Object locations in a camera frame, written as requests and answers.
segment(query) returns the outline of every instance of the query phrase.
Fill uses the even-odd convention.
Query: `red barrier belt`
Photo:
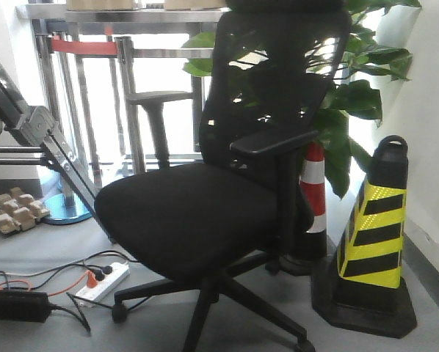
[[[114,42],[67,42],[52,38],[51,47],[54,51],[78,55],[117,55],[117,45]]]

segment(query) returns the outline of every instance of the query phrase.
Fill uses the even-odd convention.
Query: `blue base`
[[[44,202],[51,214],[42,218],[42,222],[51,225],[69,225],[91,217],[86,206],[74,194],[74,205],[67,206],[63,194],[57,194]]]

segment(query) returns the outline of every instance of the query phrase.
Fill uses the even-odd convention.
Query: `orange plug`
[[[91,270],[87,271],[86,286],[88,286],[88,288],[94,288],[95,286],[97,286],[97,279],[95,278],[95,274]]]

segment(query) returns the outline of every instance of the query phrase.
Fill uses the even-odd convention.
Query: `white wall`
[[[17,17],[15,5],[24,0],[0,1],[0,62],[30,105],[43,104],[40,74],[30,21]],[[0,137],[0,146],[16,145],[8,133]],[[0,166],[0,179],[38,179],[35,166]]]
[[[439,271],[439,0],[423,9],[393,8],[377,30],[381,44],[414,55],[405,83],[379,82],[384,122],[379,141],[399,134],[409,144],[406,233]]]

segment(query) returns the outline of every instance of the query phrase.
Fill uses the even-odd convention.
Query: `red and white traffic cone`
[[[305,154],[300,188],[308,198],[314,223],[307,232],[296,233],[293,249],[280,259],[280,267],[290,274],[310,274],[313,264],[327,255],[324,180],[324,148],[313,142]]]
[[[325,215],[324,148],[311,143],[305,156],[300,187],[314,212],[313,226],[306,232],[308,260],[318,260],[327,254],[327,217]]]

